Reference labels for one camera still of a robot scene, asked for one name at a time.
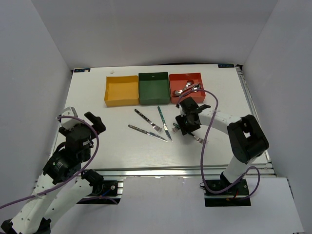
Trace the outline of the pink handled spoon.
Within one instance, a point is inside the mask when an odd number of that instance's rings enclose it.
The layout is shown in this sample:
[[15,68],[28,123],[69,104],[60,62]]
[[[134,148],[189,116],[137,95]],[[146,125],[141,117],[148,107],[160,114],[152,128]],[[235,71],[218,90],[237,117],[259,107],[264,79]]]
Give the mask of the pink handled spoon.
[[182,94],[184,94],[184,93],[186,93],[186,92],[188,92],[188,91],[190,91],[190,90],[191,90],[191,88],[182,89],[182,90],[174,90],[174,91],[172,92],[172,96],[174,96],[174,97],[179,97],[179,96],[181,96]]

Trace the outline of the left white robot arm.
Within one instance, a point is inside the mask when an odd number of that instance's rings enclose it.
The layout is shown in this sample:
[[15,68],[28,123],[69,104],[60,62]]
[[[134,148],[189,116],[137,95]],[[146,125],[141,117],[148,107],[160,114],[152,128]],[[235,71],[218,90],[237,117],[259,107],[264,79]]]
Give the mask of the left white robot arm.
[[72,110],[57,117],[59,133],[65,136],[49,158],[39,176],[33,193],[25,198],[2,205],[6,208],[17,202],[26,204],[12,219],[3,221],[3,234],[49,234],[69,209],[89,194],[101,195],[104,179],[93,169],[86,170],[99,148],[99,134],[106,130],[100,117],[84,114],[89,122],[78,118]]

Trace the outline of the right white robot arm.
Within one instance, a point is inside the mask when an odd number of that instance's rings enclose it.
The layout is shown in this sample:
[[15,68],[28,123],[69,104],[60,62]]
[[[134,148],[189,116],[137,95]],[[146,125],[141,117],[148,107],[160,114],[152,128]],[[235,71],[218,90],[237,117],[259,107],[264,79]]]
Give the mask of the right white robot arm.
[[235,117],[210,105],[199,106],[192,97],[176,105],[180,114],[175,117],[183,135],[192,133],[201,126],[214,128],[229,137],[233,157],[220,175],[220,188],[225,194],[232,194],[238,188],[237,181],[242,179],[247,169],[268,148],[269,142],[258,121],[253,115]]

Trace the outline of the black patterned handle knife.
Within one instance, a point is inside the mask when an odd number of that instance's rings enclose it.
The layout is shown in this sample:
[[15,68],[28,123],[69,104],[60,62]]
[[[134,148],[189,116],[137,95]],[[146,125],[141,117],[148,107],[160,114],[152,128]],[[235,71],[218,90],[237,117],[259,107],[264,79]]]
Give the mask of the black patterned handle knife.
[[131,129],[133,129],[133,130],[136,130],[136,131],[138,131],[138,132],[140,132],[140,133],[143,133],[143,134],[146,134],[146,135],[148,135],[148,136],[151,136],[151,137],[154,137],[154,138],[157,138],[157,139],[159,139],[159,140],[162,140],[162,141],[167,142],[167,140],[164,139],[163,137],[161,137],[161,136],[159,136],[159,135],[157,135],[157,134],[154,134],[154,133],[152,133],[152,132],[148,132],[148,131],[146,131],[146,130],[140,129],[140,128],[134,126],[134,125],[129,124],[128,127],[131,128]]

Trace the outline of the teal handled spoon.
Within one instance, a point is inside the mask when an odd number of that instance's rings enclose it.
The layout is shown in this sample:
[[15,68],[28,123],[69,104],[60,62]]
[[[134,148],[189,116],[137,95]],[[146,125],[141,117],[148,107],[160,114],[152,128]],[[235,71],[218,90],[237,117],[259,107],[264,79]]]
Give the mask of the teal handled spoon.
[[200,83],[194,83],[194,84],[184,88],[181,92],[181,95],[184,95],[185,93],[190,92],[190,91],[197,92],[199,89],[201,89],[201,84]]

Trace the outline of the teal handled fork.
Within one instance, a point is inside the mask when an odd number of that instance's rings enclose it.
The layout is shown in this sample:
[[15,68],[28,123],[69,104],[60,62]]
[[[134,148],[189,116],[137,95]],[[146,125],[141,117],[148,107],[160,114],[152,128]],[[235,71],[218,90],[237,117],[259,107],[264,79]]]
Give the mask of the teal handled fork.
[[[174,126],[174,127],[178,127],[178,128],[181,130],[180,126],[179,126],[177,123],[173,123],[173,126]],[[200,138],[200,137],[194,135],[194,134],[191,133],[191,132],[187,132],[187,134],[190,135],[190,136],[192,136],[198,143],[200,143],[200,144],[202,144],[202,145],[208,144],[208,141],[207,141],[207,140],[204,140],[204,139],[202,139],[202,138]]]

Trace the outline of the pink handled fork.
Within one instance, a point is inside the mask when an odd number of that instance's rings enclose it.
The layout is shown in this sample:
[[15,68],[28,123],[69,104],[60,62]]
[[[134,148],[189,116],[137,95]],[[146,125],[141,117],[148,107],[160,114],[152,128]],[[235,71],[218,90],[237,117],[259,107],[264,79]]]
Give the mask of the pink handled fork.
[[171,129],[171,131],[173,132],[173,133],[176,133],[176,132],[178,132],[180,129],[178,128],[178,127],[174,127],[174,128],[172,128]]

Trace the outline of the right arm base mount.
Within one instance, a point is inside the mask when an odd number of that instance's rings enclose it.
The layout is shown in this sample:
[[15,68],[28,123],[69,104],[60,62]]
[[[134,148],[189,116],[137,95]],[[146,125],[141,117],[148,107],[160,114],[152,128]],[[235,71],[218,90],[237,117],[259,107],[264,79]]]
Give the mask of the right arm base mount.
[[209,192],[204,183],[199,184],[200,188],[204,191],[204,201],[206,207],[248,207],[251,206],[249,195],[249,188],[247,181],[242,179],[238,184],[234,185],[229,190],[213,194]]

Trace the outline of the black handled spoon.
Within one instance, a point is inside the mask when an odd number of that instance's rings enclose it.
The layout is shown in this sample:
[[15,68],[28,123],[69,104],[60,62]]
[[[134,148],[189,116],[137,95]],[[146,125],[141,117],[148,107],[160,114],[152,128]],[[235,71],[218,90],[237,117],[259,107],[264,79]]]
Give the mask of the black handled spoon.
[[186,82],[186,85],[185,85],[185,87],[184,87],[184,89],[187,89],[190,85],[192,85],[194,82],[192,81],[192,80],[188,80],[187,82]]

